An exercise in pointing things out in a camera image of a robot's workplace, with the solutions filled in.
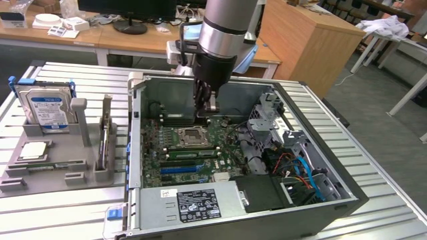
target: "white stool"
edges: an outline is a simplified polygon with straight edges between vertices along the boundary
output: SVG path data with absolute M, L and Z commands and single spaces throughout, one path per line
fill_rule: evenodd
M 376 42 L 380 40 L 379 45 L 377 45 L 377 47 L 373 49 L 373 52 L 372 52 L 371 56 L 368 57 L 368 59 L 367 59 L 365 62 L 363 63 L 363 66 L 365 66 L 365 67 L 367 67 L 367 66 L 369 65 L 369 63 L 372 62 L 376 54 L 377 54 L 379 51 L 383 49 L 385 43 L 387 43 L 388 41 L 391 41 L 391 39 L 387 38 L 387 37 L 384 37 L 384 36 L 380 36 L 380 35 L 376 35 L 376 34 L 372 34 L 372 36 L 373 36 L 373 38 L 372 38 L 371 42 L 368 43 L 368 45 L 367 45 L 367 47 L 365 47 L 365 49 L 364 49 L 364 51 L 363 51 L 363 53 L 361 53 L 357 61 L 355 62 L 355 65 L 352 66 L 352 69 L 349 70 L 349 72 L 351 72 L 352 74 L 356 72 L 356 70 L 357 70 L 357 68 L 359 68 L 363 60 L 365 59 L 365 57 L 367 57 L 371 49 L 373 48 Z

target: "aluminum slatted table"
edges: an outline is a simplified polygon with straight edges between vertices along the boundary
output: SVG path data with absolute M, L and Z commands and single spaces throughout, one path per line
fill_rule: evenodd
M 30 66 L 22 77 L 76 84 L 77 97 L 86 98 L 86 122 L 97 123 L 104 94 L 112 95 L 112 121 L 117 124 L 113 186 L 0 198 L 0 239 L 102 239 L 104 211 L 124 201 L 124 166 L 128 134 L 126 80 L 137 69 L 46 62 Z M 148 73 L 166 73 L 145 70 Z M 345 218 L 307 240 L 427 239 L 427 216 L 391 179 L 377 162 L 324 107 L 312 91 L 296 82 L 281 81 L 297 107 L 332 152 L 353 176 L 369 201 Z M 289 113 L 284 114 L 297 129 Z M 25 115 L 10 94 L 0 107 L 0 173 L 22 133 Z

